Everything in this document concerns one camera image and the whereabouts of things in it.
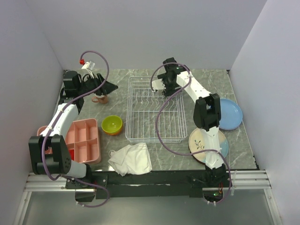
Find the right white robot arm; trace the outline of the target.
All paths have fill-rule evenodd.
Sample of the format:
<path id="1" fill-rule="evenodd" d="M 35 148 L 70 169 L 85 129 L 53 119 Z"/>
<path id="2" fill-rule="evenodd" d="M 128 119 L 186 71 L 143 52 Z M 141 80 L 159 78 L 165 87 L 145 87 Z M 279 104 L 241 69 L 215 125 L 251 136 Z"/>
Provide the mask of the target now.
<path id="1" fill-rule="evenodd" d="M 226 176 L 229 169 L 221 154 L 219 143 L 219 123 L 221 120 L 220 97 L 217 93 L 207 91 L 192 75 L 191 70 L 174 58 L 166 59 L 162 67 L 165 73 L 150 81 L 152 91 L 161 90 L 169 102 L 183 90 L 194 102 L 193 121 L 203 137 L 203 149 L 198 154 L 205 154 L 205 181 L 211 186 L 217 186 Z"/>

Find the pink printed ceramic mug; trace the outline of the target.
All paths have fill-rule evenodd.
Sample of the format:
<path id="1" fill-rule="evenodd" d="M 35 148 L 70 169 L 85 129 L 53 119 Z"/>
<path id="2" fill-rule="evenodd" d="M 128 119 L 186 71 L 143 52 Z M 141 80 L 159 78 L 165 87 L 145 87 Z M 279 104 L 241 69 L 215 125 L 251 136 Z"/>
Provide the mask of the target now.
<path id="1" fill-rule="evenodd" d="M 100 104 L 107 104 L 109 102 L 107 95 L 94 95 L 94 97 L 91 99 L 93 103 L 100 103 Z"/>

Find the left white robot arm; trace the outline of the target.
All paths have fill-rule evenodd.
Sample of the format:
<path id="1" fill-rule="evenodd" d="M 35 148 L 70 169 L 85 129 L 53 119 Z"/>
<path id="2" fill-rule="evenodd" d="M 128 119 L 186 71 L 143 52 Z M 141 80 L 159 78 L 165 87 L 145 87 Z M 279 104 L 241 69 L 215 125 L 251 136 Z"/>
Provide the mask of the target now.
<path id="1" fill-rule="evenodd" d="M 94 182 L 90 167 L 72 160 L 65 138 L 75 118 L 79 115 L 84 96 L 95 93 L 106 96 L 118 89 L 116 84 L 106 81 L 100 74 L 81 76 L 76 71 L 67 71 L 63 75 L 57 111 L 45 130 L 29 139 L 29 151 L 32 170 L 35 174 L 66 175 L 77 178 L 82 188 L 89 188 Z"/>

